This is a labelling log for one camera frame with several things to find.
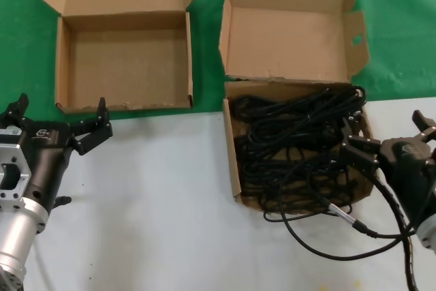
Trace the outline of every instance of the empty cardboard box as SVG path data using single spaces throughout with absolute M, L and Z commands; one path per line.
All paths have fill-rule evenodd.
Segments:
M 236 201 L 260 209 L 241 194 L 234 138 L 247 126 L 231 117 L 239 95 L 294 99 L 349 84 L 369 61 L 364 16 L 351 12 L 355 0 L 225 0 L 219 49 L 228 76 L 223 101 L 232 192 Z M 361 130 L 371 137 L 364 115 Z M 355 201 L 371 194 L 372 183 L 351 171 Z
M 55 101 L 66 113 L 192 106 L 192 0 L 44 0 L 61 14 Z

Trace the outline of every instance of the black cable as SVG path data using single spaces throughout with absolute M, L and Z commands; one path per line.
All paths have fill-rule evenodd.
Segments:
M 353 206 L 352 205 L 348 205 L 349 210 L 347 211 L 347 214 L 351 214 L 353 211 Z M 283 223 L 282 219 L 272 219 L 272 218 L 268 218 L 267 217 L 268 213 L 266 211 L 264 211 L 264 219 L 266 221 L 269 221 L 270 223 Z M 287 218 L 287 221 L 298 221 L 299 219 L 304 219 L 304 218 L 308 218 L 308 217 L 313 217 L 316 215 L 328 215 L 328 216 L 334 216 L 334 217 L 338 217 L 336 214 L 334 213 L 312 213 L 312 214 L 306 214 L 306 215 L 300 215 L 300 216 L 296 216 L 296 217 L 290 217 Z
M 343 117 L 362 110 L 363 88 L 326 89 L 297 100 L 276 102 L 252 95 L 231 102 L 234 118 L 249 123 L 247 133 L 235 140 L 238 160 L 273 158 L 290 147 L 317 151 L 331 149 L 342 138 L 338 125 Z
M 283 222 L 304 248 L 327 259 L 350 261 L 368 258 L 402 242 L 407 285 L 414 291 L 416 284 L 410 236 L 415 234 L 411 229 L 417 221 L 406 224 L 394 196 L 376 177 L 360 172 L 388 202 L 400 233 L 380 234 L 358 220 L 353 226 L 374 238 L 392 239 L 389 244 L 355 256 L 333 256 L 307 245 L 290 226 L 290 221 L 321 213 L 335 215 L 328 212 L 330 204 L 347 206 L 353 202 L 357 182 L 350 181 L 347 166 L 339 163 L 334 148 L 343 138 L 343 117 L 354 116 L 362 110 L 365 102 L 365 92 L 360 87 L 349 87 L 339 92 L 326 89 L 309 97 L 286 102 L 250 95 L 237 97 L 231 103 L 232 115 L 249 124 L 247 133 L 235 138 L 242 194 L 257 197 L 265 220 Z M 293 154 L 291 149 L 298 149 L 300 156 Z M 306 151 L 314 151 L 315 155 L 307 155 Z M 425 202 L 416 219 L 422 216 Z M 311 213 L 286 217 L 286 213 L 301 211 Z M 282 219 L 268 218 L 267 213 L 272 212 L 280 212 Z

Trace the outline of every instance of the white table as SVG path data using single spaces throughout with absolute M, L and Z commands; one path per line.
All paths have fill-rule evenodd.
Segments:
M 373 102 L 379 139 L 413 136 L 414 109 L 436 118 L 436 98 Z M 333 262 L 303 249 L 283 224 L 234 202 L 221 113 L 114 121 L 114 137 L 72 155 L 52 212 L 27 260 L 26 291 L 406 290 L 401 245 Z M 394 217 L 374 189 L 353 215 L 380 233 Z M 336 255 L 386 244 L 336 217 L 292 224 L 308 244 Z M 414 236 L 418 287 L 435 290 L 436 255 Z

